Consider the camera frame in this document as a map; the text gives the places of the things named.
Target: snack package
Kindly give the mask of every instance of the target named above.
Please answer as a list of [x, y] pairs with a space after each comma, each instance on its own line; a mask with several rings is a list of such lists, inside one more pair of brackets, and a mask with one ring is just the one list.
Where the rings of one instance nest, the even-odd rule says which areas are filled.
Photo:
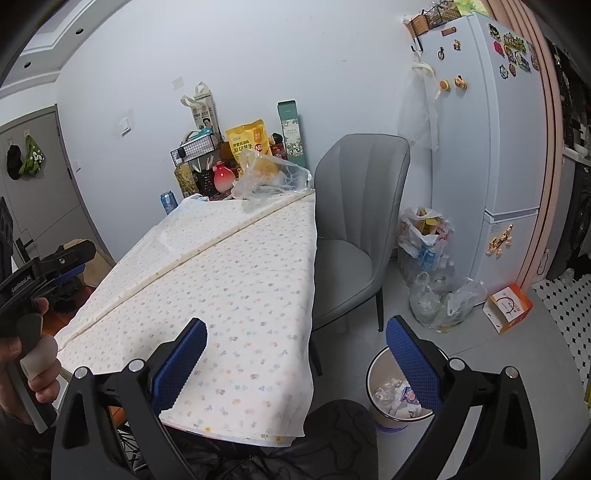
[[[232, 147], [232, 154], [234, 159], [240, 164], [240, 152], [242, 150], [257, 151], [263, 155], [270, 155], [271, 149], [269, 147], [269, 138], [265, 130], [265, 122], [256, 120], [248, 125], [241, 125], [239, 127], [231, 128], [226, 131], [226, 137]], [[240, 165], [241, 172], [246, 168], [246, 165]]]

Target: plastic bag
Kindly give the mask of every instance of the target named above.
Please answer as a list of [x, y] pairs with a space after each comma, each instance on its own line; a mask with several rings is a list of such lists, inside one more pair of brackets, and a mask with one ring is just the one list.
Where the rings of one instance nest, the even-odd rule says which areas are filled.
[[439, 333], [448, 332], [466, 318], [472, 307], [486, 300], [486, 289], [481, 281], [466, 279], [464, 285], [444, 295], [429, 286], [427, 272], [417, 275], [410, 291], [410, 306], [418, 322]]
[[436, 151], [439, 148], [437, 104], [439, 83], [430, 65], [415, 54], [403, 90], [398, 135], [414, 144]]
[[[425, 215], [419, 215], [417, 212], [425, 211]], [[427, 219], [439, 218], [437, 229], [440, 233], [432, 235], [423, 235], [416, 227], [419, 222]], [[429, 247], [433, 251], [441, 253], [447, 243], [447, 236], [453, 230], [449, 222], [435, 210], [422, 207], [407, 208], [400, 215], [398, 245], [404, 248], [413, 258], [419, 258], [423, 246]]]
[[234, 184], [234, 198], [266, 199], [280, 193], [301, 193], [310, 190], [310, 170], [288, 160], [242, 150], [240, 164], [244, 168], [244, 173]]
[[398, 419], [413, 419], [420, 415], [421, 404], [407, 380], [393, 378], [374, 393], [376, 406]]

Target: white refrigerator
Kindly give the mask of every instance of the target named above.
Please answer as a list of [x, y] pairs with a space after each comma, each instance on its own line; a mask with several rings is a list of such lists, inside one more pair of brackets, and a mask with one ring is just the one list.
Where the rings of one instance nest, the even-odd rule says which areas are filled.
[[[535, 53], [532, 57], [532, 48], [516, 33], [477, 13], [420, 40], [423, 61], [438, 81], [450, 85], [437, 99], [431, 205], [454, 228], [448, 253], [456, 272], [482, 280], [489, 294], [495, 293], [517, 279], [540, 207], [547, 126]], [[520, 40], [525, 53], [510, 46]], [[461, 81], [456, 86], [457, 76], [465, 89]], [[490, 253], [491, 241], [509, 226], [511, 241]]]

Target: black cap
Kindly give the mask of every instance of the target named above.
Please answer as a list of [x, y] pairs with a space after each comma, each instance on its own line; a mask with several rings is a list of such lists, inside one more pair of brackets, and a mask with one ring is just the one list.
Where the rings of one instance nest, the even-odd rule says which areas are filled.
[[11, 145], [8, 149], [6, 161], [6, 170], [8, 170], [8, 175], [10, 175], [10, 178], [13, 180], [18, 180], [21, 178], [21, 174], [18, 172], [21, 167], [21, 149], [18, 148], [18, 145]]

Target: floral tablecloth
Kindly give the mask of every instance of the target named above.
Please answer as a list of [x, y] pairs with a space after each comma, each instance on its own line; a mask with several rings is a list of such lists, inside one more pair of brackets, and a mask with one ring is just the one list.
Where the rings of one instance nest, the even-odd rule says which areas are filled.
[[185, 199], [58, 334], [63, 366], [118, 371], [198, 317], [207, 347], [160, 419], [212, 438], [290, 445], [313, 393], [314, 201], [313, 192], [259, 206]]

